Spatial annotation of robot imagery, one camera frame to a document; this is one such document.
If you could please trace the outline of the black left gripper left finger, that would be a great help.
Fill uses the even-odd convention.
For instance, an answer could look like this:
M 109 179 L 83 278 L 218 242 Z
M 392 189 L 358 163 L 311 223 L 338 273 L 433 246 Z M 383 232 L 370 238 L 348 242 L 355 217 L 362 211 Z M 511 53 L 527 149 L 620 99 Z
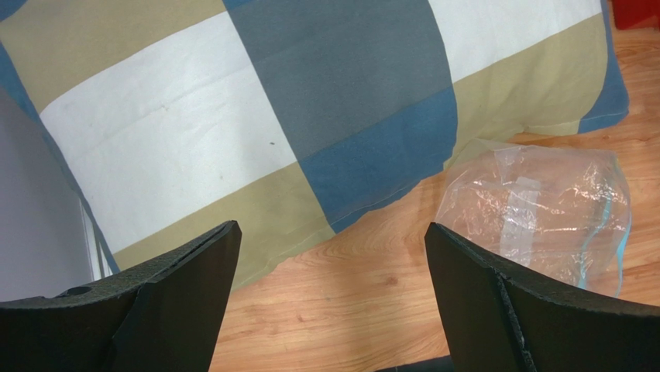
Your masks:
M 1 305 L 3 371 L 206 371 L 242 232 L 222 223 L 183 246 L 53 298 Z

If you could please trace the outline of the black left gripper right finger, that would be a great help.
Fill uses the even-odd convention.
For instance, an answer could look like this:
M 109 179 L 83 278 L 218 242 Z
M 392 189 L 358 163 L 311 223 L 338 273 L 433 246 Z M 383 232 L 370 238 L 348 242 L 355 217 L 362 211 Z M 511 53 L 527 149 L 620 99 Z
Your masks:
M 432 223 L 426 256 L 457 371 L 657 371 L 659 309 L 552 279 Z

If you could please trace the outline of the clear zip top bag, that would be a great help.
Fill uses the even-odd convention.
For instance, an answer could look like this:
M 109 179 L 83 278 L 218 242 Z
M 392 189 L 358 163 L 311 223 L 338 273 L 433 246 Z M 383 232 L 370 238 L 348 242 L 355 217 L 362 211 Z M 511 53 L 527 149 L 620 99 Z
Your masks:
M 613 151 L 474 139 L 447 170 L 435 221 L 558 281 L 620 294 L 631 196 Z

